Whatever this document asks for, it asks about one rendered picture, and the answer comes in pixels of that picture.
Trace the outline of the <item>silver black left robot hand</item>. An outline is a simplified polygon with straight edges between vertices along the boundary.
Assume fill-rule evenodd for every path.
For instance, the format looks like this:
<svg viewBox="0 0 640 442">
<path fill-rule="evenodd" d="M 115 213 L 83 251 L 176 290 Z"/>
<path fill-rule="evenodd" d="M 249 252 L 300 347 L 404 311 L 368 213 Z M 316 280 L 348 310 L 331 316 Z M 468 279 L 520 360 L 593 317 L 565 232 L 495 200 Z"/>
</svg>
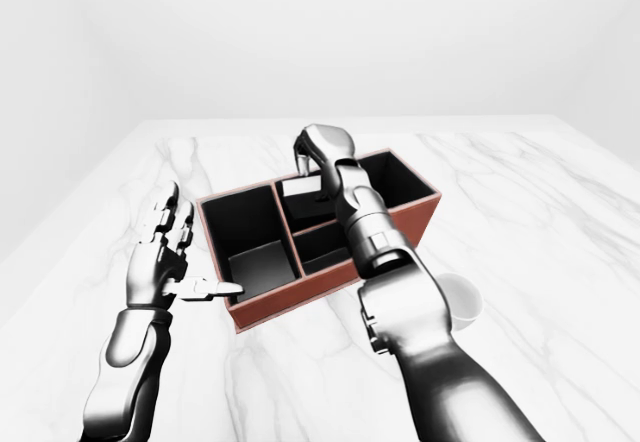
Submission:
<svg viewBox="0 0 640 442">
<path fill-rule="evenodd" d="M 179 201 L 179 188 L 170 181 L 144 218 L 126 276 L 130 308 L 169 308 L 175 298 L 209 301 L 237 296 L 244 288 L 233 282 L 207 280 L 186 274 L 186 249 L 191 245 L 194 206 Z"/>
</svg>

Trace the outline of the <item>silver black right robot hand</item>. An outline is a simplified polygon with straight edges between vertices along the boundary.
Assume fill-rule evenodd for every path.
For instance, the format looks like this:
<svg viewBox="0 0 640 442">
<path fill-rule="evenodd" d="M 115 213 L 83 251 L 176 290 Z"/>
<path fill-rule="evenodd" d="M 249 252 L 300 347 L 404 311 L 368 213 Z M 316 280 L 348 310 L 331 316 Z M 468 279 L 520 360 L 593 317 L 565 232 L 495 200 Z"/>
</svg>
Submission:
<svg viewBox="0 0 640 442">
<path fill-rule="evenodd" d="M 296 167 L 300 176 L 309 175 L 313 160 L 321 170 L 322 189 L 335 197 L 341 187 L 337 165 L 355 165 L 355 145 L 349 133 L 340 127 L 311 124 L 306 126 L 293 145 Z"/>
</svg>

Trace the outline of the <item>red-brown desk caddy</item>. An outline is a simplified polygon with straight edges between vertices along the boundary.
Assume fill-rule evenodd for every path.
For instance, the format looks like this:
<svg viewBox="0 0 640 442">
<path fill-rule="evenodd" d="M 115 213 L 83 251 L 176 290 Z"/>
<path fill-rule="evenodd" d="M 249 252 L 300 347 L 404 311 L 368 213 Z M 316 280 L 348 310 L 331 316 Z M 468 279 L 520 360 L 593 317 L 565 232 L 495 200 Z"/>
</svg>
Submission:
<svg viewBox="0 0 640 442">
<path fill-rule="evenodd" d="M 390 149 L 359 159 L 396 226 L 418 244 L 442 197 Z M 304 194 L 308 215 L 283 194 L 280 178 L 198 200 L 217 275 L 243 288 L 226 299 L 237 332 L 358 281 L 331 202 Z"/>
</svg>

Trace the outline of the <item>white mug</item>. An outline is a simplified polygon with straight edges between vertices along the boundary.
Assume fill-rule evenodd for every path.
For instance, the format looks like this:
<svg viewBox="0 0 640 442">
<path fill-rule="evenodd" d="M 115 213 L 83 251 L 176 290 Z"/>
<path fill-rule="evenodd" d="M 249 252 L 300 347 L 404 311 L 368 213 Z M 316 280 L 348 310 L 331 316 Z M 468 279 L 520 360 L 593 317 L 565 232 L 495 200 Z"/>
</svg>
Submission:
<svg viewBox="0 0 640 442">
<path fill-rule="evenodd" d="M 461 331 L 475 322 L 484 310 L 480 290 L 468 278 L 455 273 L 435 277 L 449 307 L 453 331 Z"/>
</svg>

